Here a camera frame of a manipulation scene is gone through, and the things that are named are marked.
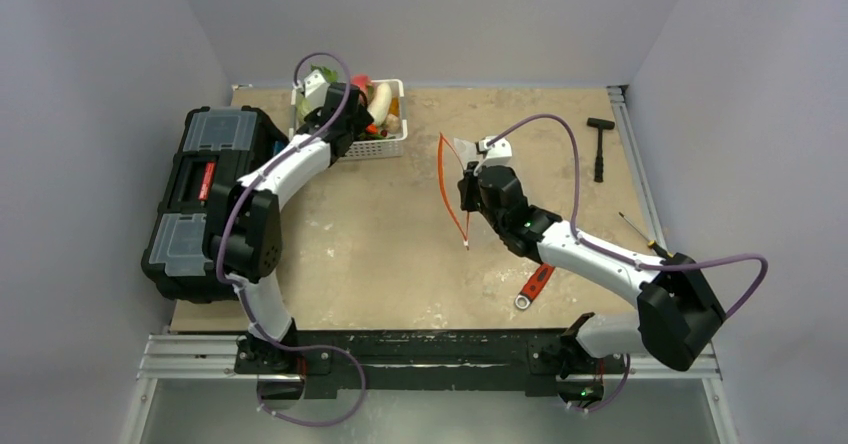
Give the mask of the white radish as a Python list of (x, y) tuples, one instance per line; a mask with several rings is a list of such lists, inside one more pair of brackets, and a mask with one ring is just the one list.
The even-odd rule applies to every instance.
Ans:
[(385, 122), (389, 114), (392, 99), (393, 93), (391, 86), (385, 82), (378, 83), (367, 107), (375, 126), (381, 126)]

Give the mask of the clear zip top bag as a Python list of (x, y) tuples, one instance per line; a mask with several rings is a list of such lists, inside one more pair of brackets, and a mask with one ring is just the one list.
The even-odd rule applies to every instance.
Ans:
[(489, 224), (477, 211), (464, 211), (459, 182), (464, 177), (467, 165), (477, 155), (471, 141), (440, 133), (437, 148), (437, 180), (444, 208), (449, 216), (451, 228), (459, 238), (462, 248), (470, 251), (482, 248), (494, 238)]

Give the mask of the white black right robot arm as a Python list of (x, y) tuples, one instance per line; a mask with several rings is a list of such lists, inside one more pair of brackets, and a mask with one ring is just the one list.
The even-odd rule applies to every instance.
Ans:
[(458, 183), (464, 211), (478, 212), (518, 257), (564, 269), (616, 294), (630, 314), (594, 314), (571, 329), (561, 356), (576, 371), (600, 357), (646, 352), (666, 367), (688, 370), (727, 319), (702, 271), (689, 256), (631, 252), (584, 233), (529, 203), (515, 171), (468, 164)]

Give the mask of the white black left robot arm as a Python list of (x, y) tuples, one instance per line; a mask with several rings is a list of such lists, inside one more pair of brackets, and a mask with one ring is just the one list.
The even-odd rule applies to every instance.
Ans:
[(214, 186), (209, 195), (204, 252), (219, 281), (233, 288), (249, 334), (264, 341), (259, 359), (272, 372), (287, 372), (298, 359), (298, 346), (286, 338), (294, 319), (276, 275), (283, 248), (281, 212), (312, 178), (342, 158), (372, 122), (359, 87), (329, 84), (322, 104), (279, 153), (231, 186)]

